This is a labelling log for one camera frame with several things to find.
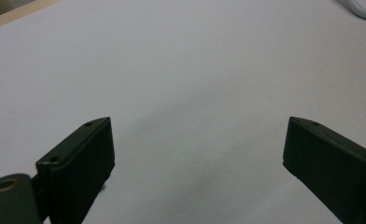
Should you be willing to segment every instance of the cable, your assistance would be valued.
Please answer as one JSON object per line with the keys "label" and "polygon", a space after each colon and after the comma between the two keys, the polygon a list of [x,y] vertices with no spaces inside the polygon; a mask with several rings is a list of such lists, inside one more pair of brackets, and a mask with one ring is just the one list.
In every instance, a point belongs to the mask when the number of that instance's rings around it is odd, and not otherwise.
{"label": "cable", "polygon": [[366,8],[362,7],[356,0],[344,0],[344,2],[353,13],[366,20]]}

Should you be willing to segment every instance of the white cable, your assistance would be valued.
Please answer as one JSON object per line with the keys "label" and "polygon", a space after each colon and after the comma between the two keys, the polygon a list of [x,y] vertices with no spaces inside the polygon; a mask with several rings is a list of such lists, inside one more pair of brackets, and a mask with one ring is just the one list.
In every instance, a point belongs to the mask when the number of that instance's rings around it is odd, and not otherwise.
{"label": "white cable", "polygon": [[344,0],[346,6],[357,16],[366,19],[366,8],[362,7],[356,0]]}

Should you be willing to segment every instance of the white table surface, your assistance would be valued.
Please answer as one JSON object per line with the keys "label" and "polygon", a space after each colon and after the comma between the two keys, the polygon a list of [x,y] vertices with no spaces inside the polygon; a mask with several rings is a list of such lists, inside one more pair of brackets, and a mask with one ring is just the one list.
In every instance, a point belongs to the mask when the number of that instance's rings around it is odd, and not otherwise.
{"label": "white table surface", "polygon": [[337,0],[63,0],[0,27],[0,177],[112,118],[84,223],[340,223],[282,166],[290,116],[366,147],[366,21]]}

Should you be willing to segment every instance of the white surface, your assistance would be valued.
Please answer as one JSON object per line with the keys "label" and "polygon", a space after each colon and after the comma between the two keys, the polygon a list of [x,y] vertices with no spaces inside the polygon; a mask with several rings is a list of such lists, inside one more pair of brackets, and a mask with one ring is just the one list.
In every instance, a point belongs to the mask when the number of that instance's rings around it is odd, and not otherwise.
{"label": "white surface", "polygon": [[334,0],[70,0],[0,27],[0,176],[104,116],[117,166],[85,223],[339,223],[282,152],[289,116],[366,147],[366,21]]}

